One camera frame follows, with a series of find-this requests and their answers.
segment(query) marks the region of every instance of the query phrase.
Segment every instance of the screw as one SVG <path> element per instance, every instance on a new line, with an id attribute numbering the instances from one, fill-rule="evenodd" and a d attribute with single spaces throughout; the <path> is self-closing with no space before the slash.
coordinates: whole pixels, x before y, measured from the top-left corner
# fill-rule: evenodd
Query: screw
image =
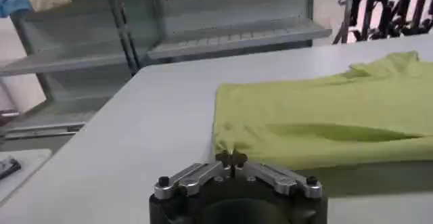
<path id="1" fill-rule="evenodd" d="M 316 177 L 308 177 L 306 179 L 306 184 L 309 185 L 309 186 L 316 186 L 317 182 L 318 182 L 318 180 L 317 180 Z"/>
<path id="2" fill-rule="evenodd" d="M 167 187 L 170 184 L 170 177 L 160 177 L 158 183 L 161 187 Z"/>

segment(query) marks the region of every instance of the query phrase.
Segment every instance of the small white table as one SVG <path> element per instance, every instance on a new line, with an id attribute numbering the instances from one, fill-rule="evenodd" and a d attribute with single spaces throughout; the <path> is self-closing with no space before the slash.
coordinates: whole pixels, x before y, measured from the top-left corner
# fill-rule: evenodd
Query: small white table
<path id="1" fill-rule="evenodd" d="M 392 51 L 433 61 L 433 36 L 150 66 L 140 71 L 7 204 L 1 224 L 146 224 L 162 175 L 208 160 L 221 83 L 312 79 Z M 329 223 L 431 223 L 433 194 L 329 201 Z"/>
<path id="2" fill-rule="evenodd" d="M 0 206 L 42 167 L 51 156 L 51 151 L 44 149 L 0 152 L 0 160 L 8 156 L 15 158 L 21 164 L 21 169 L 0 181 Z"/>

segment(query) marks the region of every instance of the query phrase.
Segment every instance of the gray shelf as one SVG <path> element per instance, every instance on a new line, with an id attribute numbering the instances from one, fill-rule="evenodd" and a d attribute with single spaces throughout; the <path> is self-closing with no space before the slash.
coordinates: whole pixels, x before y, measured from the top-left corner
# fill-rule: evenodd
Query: gray shelf
<path id="1" fill-rule="evenodd" d="M 6 138 L 68 134 L 68 127 L 80 128 L 109 100 L 107 97 L 45 102 L 1 128 Z"/>
<path id="2" fill-rule="evenodd" d="M 126 63 L 120 43 L 98 43 L 40 51 L 0 68 L 0 76 L 55 72 Z"/>
<path id="3" fill-rule="evenodd" d="M 175 33 L 147 54 L 151 59 L 328 37 L 330 27 L 309 19 L 282 19 Z"/>

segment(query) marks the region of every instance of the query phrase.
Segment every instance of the black object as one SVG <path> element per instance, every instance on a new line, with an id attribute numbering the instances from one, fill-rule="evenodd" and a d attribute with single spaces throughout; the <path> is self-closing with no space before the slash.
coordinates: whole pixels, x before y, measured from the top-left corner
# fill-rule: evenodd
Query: black object
<path id="1" fill-rule="evenodd" d="M 167 187 L 170 183 L 170 177 L 160 177 L 158 180 L 158 183 L 162 186 L 162 187 Z"/>
<path id="2" fill-rule="evenodd" d="M 275 191 L 272 185 L 261 180 L 259 176 L 251 178 L 247 175 L 239 175 L 238 171 L 243 169 L 240 169 L 238 165 L 241 165 L 241 168 L 249 166 L 244 154 L 228 155 L 228 153 L 224 153 L 219 154 L 217 159 L 221 162 L 220 164 L 225 163 L 231 167 L 230 173 L 226 177 L 213 177 L 213 179 L 207 180 L 205 184 L 200 186 L 199 192 L 188 195 L 188 189 L 179 186 L 173 187 L 173 194 L 166 198 L 163 194 L 158 194 L 157 197 L 156 193 L 150 196 L 150 223 L 327 223 L 327 198 L 325 196 L 307 198 L 300 187 L 290 190 L 289 194 L 280 194 Z M 190 168 L 171 177 L 171 182 L 181 177 L 180 174 L 182 173 L 187 176 L 194 173 Z M 201 172 L 209 171 L 209 168 L 214 167 L 207 166 L 198 170 Z M 158 181 L 165 183 L 166 179 L 161 180 L 161 178 Z M 306 183 L 319 185 L 315 177 L 308 177 Z"/>
<path id="3" fill-rule="evenodd" d="M 14 158 L 0 161 L 0 181 L 21 169 L 21 164 Z"/>
<path id="4" fill-rule="evenodd" d="M 351 27 L 358 26 L 358 15 L 360 11 L 360 3 L 362 0 L 352 0 L 350 15 L 344 17 L 344 22 Z M 401 35 L 418 35 L 429 33 L 433 27 L 433 0 L 428 11 L 428 15 L 424 16 L 423 12 L 427 0 L 417 0 L 415 12 L 408 20 L 409 6 L 412 0 L 366 0 L 365 14 L 363 24 L 358 28 L 339 32 L 336 39 L 346 40 L 352 33 L 357 41 L 366 41 L 369 39 L 387 39 L 392 37 L 400 37 Z M 377 28 L 371 27 L 371 16 L 377 4 L 382 5 L 382 14 L 380 23 Z"/>

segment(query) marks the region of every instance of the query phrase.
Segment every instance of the white wall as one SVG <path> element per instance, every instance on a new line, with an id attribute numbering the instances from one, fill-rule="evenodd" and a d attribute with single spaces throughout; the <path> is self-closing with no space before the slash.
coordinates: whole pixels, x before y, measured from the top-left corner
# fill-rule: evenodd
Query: white wall
<path id="1" fill-rule="evenodd" d="M 0 18 L 0 65 L 15 61 L 26 56 L 26 52 L 9 18 Z M 16 106 L 20 112 L 26 112 L 46 100 L 45 94 L 34 74 L 9 76 L 1 78 L 7 87 L 12 101 L 7 93 L 0 89 L 0 110 Z"/>

